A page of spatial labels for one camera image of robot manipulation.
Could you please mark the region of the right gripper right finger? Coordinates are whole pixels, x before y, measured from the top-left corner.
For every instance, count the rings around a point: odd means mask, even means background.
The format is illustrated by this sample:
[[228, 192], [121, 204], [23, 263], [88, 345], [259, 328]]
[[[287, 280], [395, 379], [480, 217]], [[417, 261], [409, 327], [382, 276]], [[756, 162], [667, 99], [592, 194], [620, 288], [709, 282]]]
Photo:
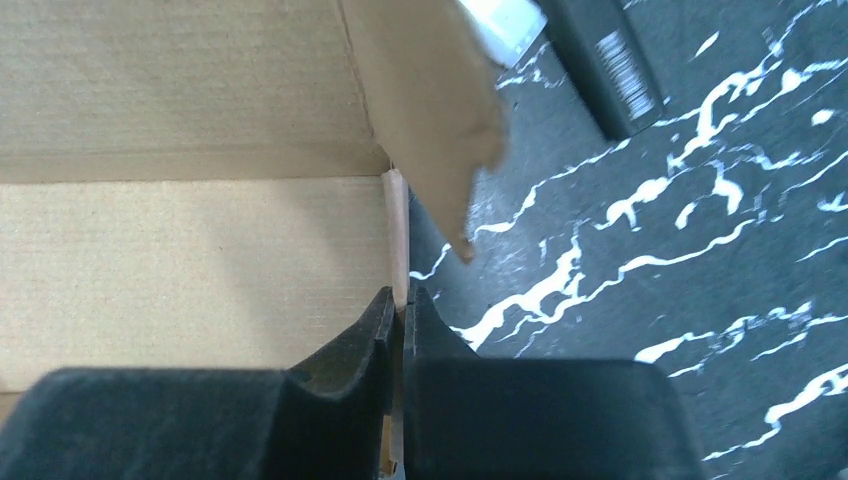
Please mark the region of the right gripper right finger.
[[424, 288], [403, 345], [410, 479], [701, 479], [687, 414], [656, 366], [626, 359], [488, 358]]

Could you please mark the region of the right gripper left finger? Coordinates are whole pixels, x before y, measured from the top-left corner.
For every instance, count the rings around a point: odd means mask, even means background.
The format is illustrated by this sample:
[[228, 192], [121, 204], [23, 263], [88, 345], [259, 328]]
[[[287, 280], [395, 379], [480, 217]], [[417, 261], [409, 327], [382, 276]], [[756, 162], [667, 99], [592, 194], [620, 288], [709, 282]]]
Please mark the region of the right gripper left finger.
[[63, 368], [1, 430], [5, 479], [374, 479], [395, 305], [289, 369]]

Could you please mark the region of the brown cardboard box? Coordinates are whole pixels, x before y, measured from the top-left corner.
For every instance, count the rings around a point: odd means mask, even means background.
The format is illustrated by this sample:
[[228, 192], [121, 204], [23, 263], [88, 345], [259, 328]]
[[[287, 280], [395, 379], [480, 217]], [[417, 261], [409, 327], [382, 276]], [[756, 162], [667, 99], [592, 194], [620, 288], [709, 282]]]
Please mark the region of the brown cardboard box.
[[458, 1], [5, 1], [1, 430], [63, 368], [289, 369], [463, 260], [506, 143]]

